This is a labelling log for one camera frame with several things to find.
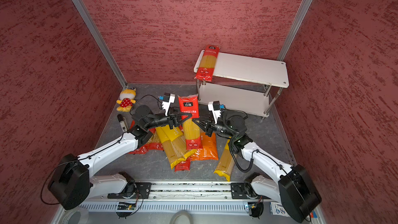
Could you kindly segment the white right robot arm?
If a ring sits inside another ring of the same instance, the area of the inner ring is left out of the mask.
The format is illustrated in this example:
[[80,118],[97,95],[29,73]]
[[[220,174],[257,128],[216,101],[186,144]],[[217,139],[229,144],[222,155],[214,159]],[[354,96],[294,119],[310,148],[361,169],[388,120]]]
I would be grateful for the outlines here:
[[234,161],[240,155],[249,162],[249,167],[242,172],[248,172],[256,166],[263,173],[253,174],[249,179],[250,188],[256,195],[265,196],[282,205],[287,214],[296,222],[311,220],[311,213],[321,203],[321,195],[316,188],[307,169],[301,165],[292,166],[275,158],[247,134],[245,120],[240,115],[229,119],[212,120],[209,117],[194,118],[193,122],[205,133],[213,133],[229,139],[229,151]]

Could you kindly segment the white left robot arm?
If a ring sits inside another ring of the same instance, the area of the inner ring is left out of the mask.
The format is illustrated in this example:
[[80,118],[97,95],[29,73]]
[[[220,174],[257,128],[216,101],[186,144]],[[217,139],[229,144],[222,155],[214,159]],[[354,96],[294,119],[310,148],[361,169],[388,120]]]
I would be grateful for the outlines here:
[[96,176],[103,167],[126,153],[143,147],[153,136],[151,129],[181,126],[192,117],[191,113],[165,111],[154,114],[147,105],[139,106],[132,114],[135,125],[119,138],[102,147],[74,156],[64,156],[54,169],[48,190],[65,209],[71,210],[86,199],[108,194],[138,197],[135,180],[127,173]]

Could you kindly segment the red spaghetti bag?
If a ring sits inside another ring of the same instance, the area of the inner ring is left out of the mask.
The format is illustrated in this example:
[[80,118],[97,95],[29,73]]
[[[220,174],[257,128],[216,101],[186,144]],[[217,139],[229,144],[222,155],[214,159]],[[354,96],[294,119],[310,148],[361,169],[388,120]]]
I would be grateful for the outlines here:
[[186,139],[186,149],[202,149],[201,129],[193,122],[193,119],[199,118],[199,102],[198,95],[179,96],[178,97],[180,111],[182,113],[189,113],[192,116],[183,115],[182,124],[184,137]]
[[175,172],[178,171],[189,171],[190,170],[190,164],[191,164],[191,158],[187,158],[185,161],[180,162],[177,164],[174,169]]
[[206,46],[195,79],[210,83],[212,82],[219,50],[219,46]]

